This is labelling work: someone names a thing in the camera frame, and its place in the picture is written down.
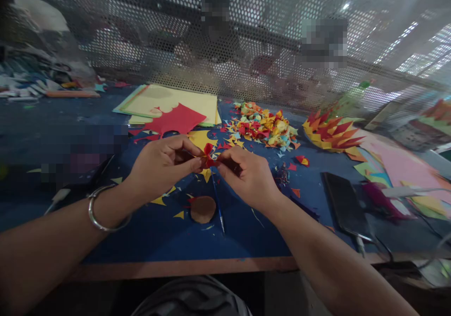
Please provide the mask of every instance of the forearm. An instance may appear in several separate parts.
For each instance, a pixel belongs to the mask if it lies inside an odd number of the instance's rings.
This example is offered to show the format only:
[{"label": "forearm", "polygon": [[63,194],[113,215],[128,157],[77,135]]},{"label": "forearm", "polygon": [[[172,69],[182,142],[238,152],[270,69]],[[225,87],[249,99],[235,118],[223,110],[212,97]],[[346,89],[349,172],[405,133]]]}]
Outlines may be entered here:
[{"label": "forearm", "polygon": [[264,214],[289,246],[313,289],[335,315],[417,315],[360,255],[288,198]]},{"label": "forearm", "polygon": [[[83,199],[0,234],[0,298],[9,313],[30,310],[106,237],[89,220],[88,203]],[[102,192],[93,212],[112,228],[137,207],[119,186]]]}]

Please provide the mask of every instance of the table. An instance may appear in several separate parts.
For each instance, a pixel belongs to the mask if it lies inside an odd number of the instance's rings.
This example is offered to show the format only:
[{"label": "table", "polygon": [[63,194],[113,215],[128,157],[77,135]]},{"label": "table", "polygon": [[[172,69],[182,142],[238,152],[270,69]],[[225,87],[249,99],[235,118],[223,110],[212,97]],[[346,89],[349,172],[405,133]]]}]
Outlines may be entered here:
[{"label": "table", "polygon": [[[39,157],[42,156],[33,146],[42,145],[44,136],[61,130],[61,127],[124,124],[128,116],[112,113],[111,110],[133,89],[110,87],[100,99],[43,99],[32,109],[24,109],[23,104],[18,103],[5,106],[7,108],[1,115],[15,124],[2,127],[5,142],[2,155],[8,155],[9,163],[16,165],[10,167],[10,174],[0,182],[2,230],[39,217],[54,194],[54,191],[42,191],[38,187],[39,173],[26,173],[39,167]],[[280,109],[262,106],[272,112]],[[219,102],[222,119],[231,117],[232,109],[232,104]],[[281,166],[283,162],[296,164],[297,171],[290,171],[290,186],[300,189],[302,203],[320,215],[320,223],[334,227],[337,235],[355,249],[353,240],[336,228],[320,173],[331,172],[349,179],[362,203],[370,206],[368,197],[358,186],[364,178],[352,167],[357,162],[344,154],[318,149],[302,133],[301,125],[305,118],[287,111],[284,115],[292,126],[300,128],[299,142],[302,145],[298,150],[285,152],[279,158],[275,149],[265,148],[263,144],[245,141],[244,146],[266,157],[271,168]],[[219,129],[213,131],[217,133],[218,143],[222,143],[224,137],[228,138]],[[211,132],[208,136],[215,139]],[[113,183],[112,178],[125,178],[146,142],[134,144],[129,140],[126,148],[113,158],[98,186]],[[298,164],[294,158],[296,155],[305,155],[311,162],[310,168]],[[181,190],[177,189],[164,198],[166,206],[143,206],[133,215],[127,228],[109,235],[88,255],[71,279],[104,280],[296,269],[294,259],[276,228],[259,212],[255,211],[254,216],[250,207],[233,193],[220,175],[215,177],[219,180],[217,190],[223,207],[226,237],[222,236],[217,214],[209,225],[194,223],[187,214],[187,193],[214,197],[211,179],[205,183],[201,175],[190,175],[176,184]],[[85,194],[83,191],[73,192],[64,203],[74,202]],[[173,218],[181,211],[185,211],[183,220]],[[421,220],[401,221],[395,225],[372,214],[367,214],[367,218],[378,237],[395,253],[396,260],[425,258],[439,241]],[[450,231],[446,221],[432,223],[442,235]],[[367,246],[367,251],[367,260],[371,263],[387,260],[387,256],[382,255],[381,258],[372,245]],[[442,256],[449,257],[450,254],[445,249]]]}]

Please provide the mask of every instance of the blue table surface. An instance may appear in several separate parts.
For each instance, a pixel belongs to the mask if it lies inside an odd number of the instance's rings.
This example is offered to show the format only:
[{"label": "blue table surface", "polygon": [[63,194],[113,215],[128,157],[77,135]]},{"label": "blue table surface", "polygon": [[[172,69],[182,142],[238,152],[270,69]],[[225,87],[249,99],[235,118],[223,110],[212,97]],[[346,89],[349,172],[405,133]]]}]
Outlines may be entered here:
[{"label": "blue table surface", "polygon": [[[11,122],[1,126],[0,162],[9,166],[9,174],[0,181],[0,230],[12,228],[21,223],[35,219],[48,208],[54,191],[42,190],[39,186],[41,174],[27,174],[26,171],[39,168],[42,154],[36,152],[36,146],[46,144],[46,136],[61,127],[86,127],[102,125],[124,125],[128,116],[111,112],[134,87],[108,88],[100,99],[41,99],[35,108],[25,109],[23,104],[3,105],[0,114],[2,122]],[[230,112],[233,104],[218,102],[223,120],[235,115]],[[272,112],[277,107],[262,104]],[[351,181],[356,188],[363,206],[371,206],[368,197],[362,192],[359,182],[364,180],[353,166],[358,162],[350,160],[344,154],[333,154],[320,150],[311,144],[303,134],[301,127],[305,117],[284,111],[290,124],[299,128],[298,142],[301,146],[291,152],[265,148],[264,144],[245,140],[244,146],[249,151],[265,157],[271,169],[282,166],[283,162],[297,165],[297,171],[290,172],[290,186],[300,189],[301,202],[313,209],[319,216],[319,222],[335,228],[337,235],[355,248],[354,241],[340,233],[331,215],[325,193],[321,172],[330,172]],[[221,133],[218,128],[210,130],[208,137],[223,143],[229,138],[228,133]],[[147,136],[140,133],[136,138]],[[130,139],[125,148],[117,153],[97,186],[112,184],[112,178],[125,178],[133,163],[147,143],[141,140],[137,144]],[[295,156],[305,155],[310,160],[310,167],[300,165]],[[217,171],[215,180],[219,180],[217,191],[221,201],[226,236],[222,235],[219,216],[216,213],[211,223],[195,223],[190,215],[188,199],[207,195],[214,197],[212,179],[205,182],[202,175],[189,175],[175,186],[180,187],[164,198],[166,206],[149,203],[133,214],[130,224],[120,232],[109,235],[85,259],[85,263],[120,263],[141,261],[177,261],[205,260],[247,257],[290,256],[290,251],[277,229],[258,211],[255,215],[251,208],[242,202],[227,185]],[[83,198],[86,191],[72,192],[62,203],[69,204]],[[185,211],[185,218],[174,218]],[[367,214],[371,228],[377,236],[397,252],[431,251],[439,241],[428,227],[420,220],[401,221],[393,224],[377,215]],[[443,235],[450,231],[448,222],[434,220],[434,227]],[[369,245],[368,251],[376,251]]]}]

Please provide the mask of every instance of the hand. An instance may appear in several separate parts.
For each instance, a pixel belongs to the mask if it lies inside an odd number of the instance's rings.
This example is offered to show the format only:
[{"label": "hand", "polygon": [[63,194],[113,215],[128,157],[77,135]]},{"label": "hand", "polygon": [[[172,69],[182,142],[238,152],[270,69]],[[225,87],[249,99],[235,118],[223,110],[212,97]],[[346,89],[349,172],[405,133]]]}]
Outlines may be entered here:
[{"label": "hand", "polygon": [[[241,167],[239,177],[223,163],[230,159]],[[243,201],[262,213],[277,203],[282,195],[272,178],[268,161],[240,147],[233,147],[219,155],[216,167]]]},{"label": "hand", "polygon": [[141,204],[160,197],[190,173],[199,173],[204,153],[186,135],[149,142],[136,158],[130,175],[120,185]]}]

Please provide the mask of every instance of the brown paper circle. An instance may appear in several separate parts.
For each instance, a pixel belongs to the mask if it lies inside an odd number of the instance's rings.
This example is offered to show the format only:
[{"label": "brown paper circle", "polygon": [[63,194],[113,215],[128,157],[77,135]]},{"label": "brown paper circle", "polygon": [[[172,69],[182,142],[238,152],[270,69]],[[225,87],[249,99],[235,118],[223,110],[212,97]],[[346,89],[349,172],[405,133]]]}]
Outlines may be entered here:
[{"label": "brown paper circle", "polygon": [[210,222],[216,211],[216,202],[210,196],[199,196],[191,202],[191,218],[200,224]]}]

